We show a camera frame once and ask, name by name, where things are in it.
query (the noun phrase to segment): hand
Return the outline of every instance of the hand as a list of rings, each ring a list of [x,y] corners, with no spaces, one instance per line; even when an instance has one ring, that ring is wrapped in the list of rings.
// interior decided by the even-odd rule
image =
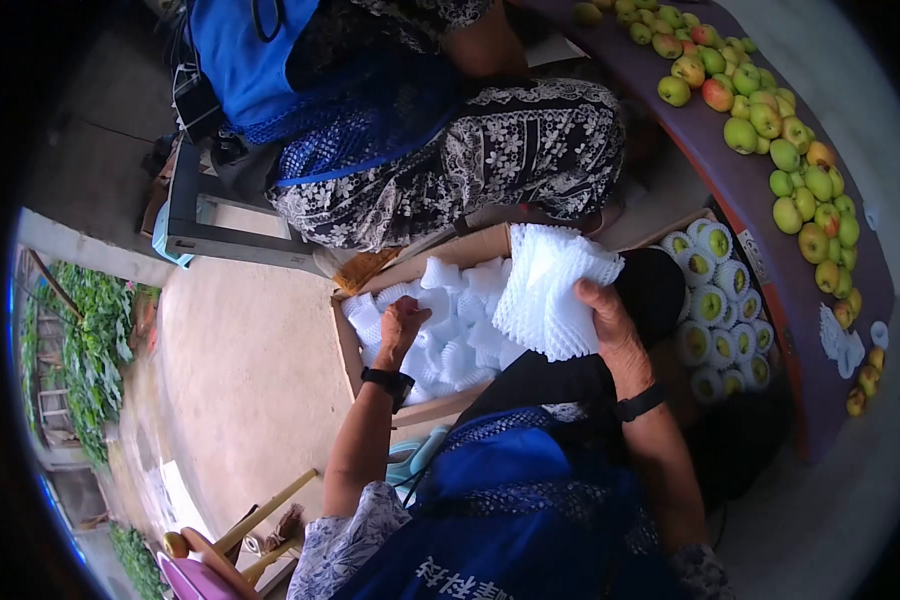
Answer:
[[[617,399],[631,399],[649,388],[654,383],[650,358],[620,294],[612,285],[600,287],[586,278],[574,283],[574,293],[582,303],[593,308],[600,357],[613,375]]]
[[[417,339],[420,326],[430,319],[431,314],[429,308],[420,310],[417,299],[409,295],[404,295],[387,306],[380,323],[383,341],[380,353],[373,361],[373,368],[381,371],[399,371],[403,357]]]

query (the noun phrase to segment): table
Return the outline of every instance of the table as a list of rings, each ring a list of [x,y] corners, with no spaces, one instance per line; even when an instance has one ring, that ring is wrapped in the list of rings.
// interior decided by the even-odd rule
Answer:
[[[524,0],[523,6],[548,18],[564,36],[603,65],[629,95],[642,102],[693,164],[696,173],[713,193],[727,223],[744,249],[764,305],[780,342],[783,364],[796,406],[796,444],[800,456],[817,462],[827,453],[848,417],[847,394],[855,379],[837,372],[837,363],[824,354],[820,343],[820,304],[833,306],[835,298],[824,294],[814,281],[814,266],[804,260],[797,237],[781,232],[772,215],[776,196],[768,179],[776,168],[768,155],[742,155],[724,142],[724,123],[729,113],[720,113],[704,102],[699,90],[680,108],[660,100],[657,83],[670,74],[671,60],[659,56],[652,46],[630,40],[616,23],[614,12],[605,13],[594,28],[581,28],[571,20],[573,0]],[[717,28],[724,38],[747,34],[723,7],[714,3],[669,2],[696,15],[701,23]],[[780,88],[792,90],[780,73],[759,52],[750,57],[767,68]],[[796,95],[796,116],[813,129],[816,139],[832,147],[820,121]],[[870,328],[874,321],[890,322],[894,308],[894,284],[876,233],[863,219],[856,184],[839,157],[837,165],[845,179],[844,194],[858,207],[860,239],[858,259],[852,272],[863,306],[851,330],[857,330],[869,352],[873,347]]]

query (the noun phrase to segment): woman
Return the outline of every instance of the woman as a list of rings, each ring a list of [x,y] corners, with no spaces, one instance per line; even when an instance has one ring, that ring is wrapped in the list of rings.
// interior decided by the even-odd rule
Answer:
[[[503,1],[195,0],[190,23],[226,130],[280,144],[268,198],[314,242],[404,246],[487,204],[599,225],[619,103],[529,78]]]
[[[599,354],[521,356],[460,415],[409,511],[383,483],[391,397],[364,383],[288,600],[732,597],[645,350],[672,332],[684,279],[661,251],[625,257],[614,286],[574,288]],[[397,372],[428,317],[408,296],[389,306],[373,368]]]

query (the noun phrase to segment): black wristband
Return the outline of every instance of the black wristband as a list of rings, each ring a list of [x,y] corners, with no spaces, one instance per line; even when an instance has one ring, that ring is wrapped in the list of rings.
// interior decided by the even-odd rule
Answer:
[[[613,407],[613,412],[621,422],[630,423],[640,415],[656,408],[666,398],[667,389],[663,387],[662,383],[657,382],[637,393],[636,396],[617,402]]]

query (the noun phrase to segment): wristwatch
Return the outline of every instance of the wristwatch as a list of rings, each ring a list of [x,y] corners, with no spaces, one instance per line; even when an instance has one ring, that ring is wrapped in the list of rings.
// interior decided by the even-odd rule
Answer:
[[[360,379],[369,381],[382,387],[384,391],[393,398],[393,414],[400,410],[403,403],[407,401],[410,395],[410,389],[414,387],[414,378],[405,375],[399,371],[380,370],[379,368],[363,367],[363,373]]]
[[[630,423],[640,415],[656,408],[666,397],[666,388],[662,383],[657,382],[632,398],[620,400],[613,407],[613,411],[621,422]]]

